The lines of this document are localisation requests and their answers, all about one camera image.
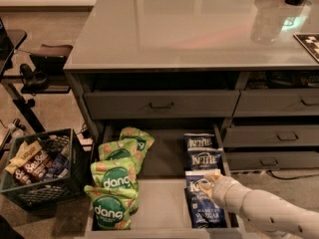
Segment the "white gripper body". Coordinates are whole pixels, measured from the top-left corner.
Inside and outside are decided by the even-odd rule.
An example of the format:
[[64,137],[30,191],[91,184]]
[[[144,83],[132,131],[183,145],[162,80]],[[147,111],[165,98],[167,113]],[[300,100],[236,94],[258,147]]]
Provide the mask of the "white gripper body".
[[214,182],[212,200],[227,212],[238,215],[245,195],[251,189],[243,186],[237,180],[221,176]]

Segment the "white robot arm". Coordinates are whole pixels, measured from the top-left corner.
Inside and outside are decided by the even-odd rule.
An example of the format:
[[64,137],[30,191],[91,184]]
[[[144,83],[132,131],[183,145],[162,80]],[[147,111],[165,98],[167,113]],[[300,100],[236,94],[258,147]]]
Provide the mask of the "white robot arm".
[[218,207],[239,216],[270,239],[319,239],[319,213],[265,190],[250,189],[230,176],[207,173],[199,188]]

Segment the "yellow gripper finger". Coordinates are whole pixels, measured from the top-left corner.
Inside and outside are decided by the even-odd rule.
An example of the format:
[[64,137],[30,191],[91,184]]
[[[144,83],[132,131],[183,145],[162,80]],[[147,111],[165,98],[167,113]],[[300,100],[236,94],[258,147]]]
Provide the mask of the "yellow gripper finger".
[[213,186],[210,183],[205,183],[201,181],[199,183],[199,188],[203,191],[209,198],[213,196]]
[[215,182],[220,179],[222,175],[220,173],[207,173],[204,178],[209,182]]

